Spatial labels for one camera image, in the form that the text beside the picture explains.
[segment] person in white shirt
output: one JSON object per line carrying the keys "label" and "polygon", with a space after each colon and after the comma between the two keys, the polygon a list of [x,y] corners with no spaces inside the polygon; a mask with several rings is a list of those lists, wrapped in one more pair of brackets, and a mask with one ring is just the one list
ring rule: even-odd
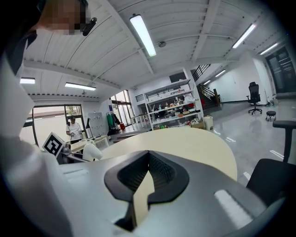
{"label": "person in white shirt", "polygon": [[82,139],[81,127],[79,123],[75,122],[75,117],[73,115],[70,117],[70,121],[70,126],[66,125],[66,134],[71,136],[70,143],[74,144]]}

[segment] cardboard box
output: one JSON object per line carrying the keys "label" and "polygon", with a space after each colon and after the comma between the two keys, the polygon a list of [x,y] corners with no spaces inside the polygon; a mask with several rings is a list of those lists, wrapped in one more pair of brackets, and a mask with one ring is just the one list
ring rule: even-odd
{"label": "cardboard box", "polygon": [[198,124],[191,125],[191,128],[204,129],[204,122],[203,121],[199,121]]}

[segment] ceiling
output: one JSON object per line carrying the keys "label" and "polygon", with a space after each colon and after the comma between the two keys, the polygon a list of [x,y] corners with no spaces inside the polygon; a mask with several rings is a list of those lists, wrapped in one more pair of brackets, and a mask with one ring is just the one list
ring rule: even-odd
{"label": "ceiling", "polygon": [[[244,50],[260,52],[285,33],[272,13],[255,0],[88,0],[97,24],[87,37],[38,30],[25,51],[24,85],[35,98],[61,96],[105,100],[124,89],[172,75],[187,65],[237,60]],[[149,57],[129,21],[141,14],[157,55]],[[250,24],[256,29],[244,44],[232,49]],[[166,47],[158,43],[166,41]],[[96,87],[66,88],[72,82]]]}

